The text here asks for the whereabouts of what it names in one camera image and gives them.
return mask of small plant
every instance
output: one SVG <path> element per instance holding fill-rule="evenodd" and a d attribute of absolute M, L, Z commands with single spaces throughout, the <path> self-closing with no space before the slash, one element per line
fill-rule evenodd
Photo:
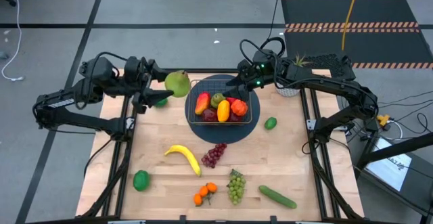
<path fill-rule="evenodd" d="M 299 54 L 296 54 L 296 61 L 294 61 L 294 65 L 297 65 L 299 67 L 303 67 L 304 65 L 310 64 L 311 62 L 304 60 L 305 55 L 300 57 Z"/>

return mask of wire basket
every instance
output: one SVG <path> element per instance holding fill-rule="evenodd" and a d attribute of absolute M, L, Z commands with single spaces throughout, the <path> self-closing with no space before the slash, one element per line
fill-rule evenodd
<path fill-rule="evenodd" d="M 229 79 L 195 79 L 191 81 L 191 91 L 189 92 L 189 105 L 188 107 L 188 122 L 193 125 L 214 125 L 214 126 L 229 126 L 237 125 L 242 126 L 252 121 L 252 108 L 251 108 L 251 95 L 250 99 L 246 102 L 248 111 L 242 117 L 240 122 L 205 122 L 202 120 L 201 115 L 196 115 L 195 108 L 197 104 L 197 97 L 202 92 L 209 92 L 212 97 L 216 93 L 224 93 L 233 88 L 233 86 L 226 86 Z"/>

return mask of yellow clamp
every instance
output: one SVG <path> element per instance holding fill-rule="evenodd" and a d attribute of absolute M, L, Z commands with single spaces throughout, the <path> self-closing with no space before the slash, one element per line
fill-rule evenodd
<path fill-rule="evenodd" d="M 388 120 L 390 120 L 390 115 L 388 114 L 385 114 L 385 116 L 378 115 L 376 118 L 378 119 L 380 126 L 385 127 Z"/>

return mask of pear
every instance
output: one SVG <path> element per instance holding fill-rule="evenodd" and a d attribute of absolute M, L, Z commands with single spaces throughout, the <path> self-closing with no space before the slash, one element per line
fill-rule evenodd
<path fill-rule="evenodd" d="M 172 72 L 165 78 L 165 88 L 174 92 L 173 96 L 184 97 L 189 92 L 189 77 L 184 70 Z"/>

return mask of white pot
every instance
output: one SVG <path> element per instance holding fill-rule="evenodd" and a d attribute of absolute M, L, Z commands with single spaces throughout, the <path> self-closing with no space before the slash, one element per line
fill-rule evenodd
<path fill-rule="evenodd" d="M 292 97 L 292 96 L 298 95 L 298 93 L 300 91 L 299 89 L 289 89 L 289 88 L 278 89 L 277 87 L 275 89 L 277 90 L 278 94 L 280 94 L 281 96 L 284 96 L 284 97 Z"/>

